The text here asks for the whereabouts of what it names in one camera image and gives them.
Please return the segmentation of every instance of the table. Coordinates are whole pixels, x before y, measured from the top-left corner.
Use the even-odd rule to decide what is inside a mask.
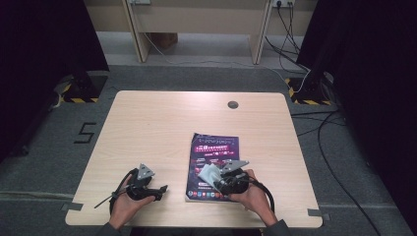
[[[122,1],[141,62],[147,61],[150,49],[146,32],[247,34],[253,63],[261,60],[271,0]]]
[[[238,102],[235,109],[229,101]],[[73,203],[70,225],[108,221],[108,202],[126,173],[144,163],[155,172],[150,188],[168,185],[160,202],[142,208],[129,225],[262,228],[236,203],[186,203],[194,133],[239,137],[240,158],[272,192],[278,219],[289,227],[320,227],[319,209],[285,98],[280,93],[120,91],[111,106]]]

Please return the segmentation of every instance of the gray sleeve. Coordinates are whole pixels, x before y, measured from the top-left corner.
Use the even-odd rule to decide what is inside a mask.
[[[285,221],[281,219],[277,223],[267,227],[264,230],[264,236],[291,236],[291,232]]]
[[[122,236],[122,234],[117,231],[111,224],[104,224],[100,230],[95,234],[95,236]]]

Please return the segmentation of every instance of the person's left hand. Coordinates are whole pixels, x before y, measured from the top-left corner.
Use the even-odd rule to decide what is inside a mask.
[[[122,185],[122,189],[128,184],[128,181],[132,178],[130,175]],[[127,222],[129,222],[136,212],[143,206],[150,204],[155,200],[155,196],[149,196],[142,200],[132,200],[126,193],[119,195],[113,206],[113,211],[108,221],[113,228],[120,230]]]

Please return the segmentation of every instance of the magazine cover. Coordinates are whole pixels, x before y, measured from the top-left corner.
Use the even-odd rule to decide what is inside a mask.
[[[214,164],[221,169],[230,160],[239,160],[238,137],[195,134],[191,141],[186,200],[231,202],[198,177],[205,164]]]

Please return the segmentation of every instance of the gray carpet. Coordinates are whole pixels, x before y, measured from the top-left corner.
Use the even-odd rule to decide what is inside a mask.
[[[112,66],[98,103],[63,103],[51,111],[30,143],[27,156],[0,164],[0,235],[93,235],[97,227],[65,223],[63,204],[71,202],[89,161],[105,117],[118,90],[209,90],[281,92],[292,114],[330,111],[336,106],[293,104],[285,83],[266,69]],[[310,115],[324,119],[326,114]],[[363,207],[383,235],[412,235],[382,181],[368,167],[343,117],[322,130],[328,163],[343,186]],[[89,144],[79,132],[94,135]],[[297,134],[316,129],[321,121],[294,118]],[[331,176],[321,156],[317,131],[299,137],[307,168],[323,214],[318,229],[291,229],[293,235],[376,235],[364,214]],[[124,229],[129,235],[129,228]]]

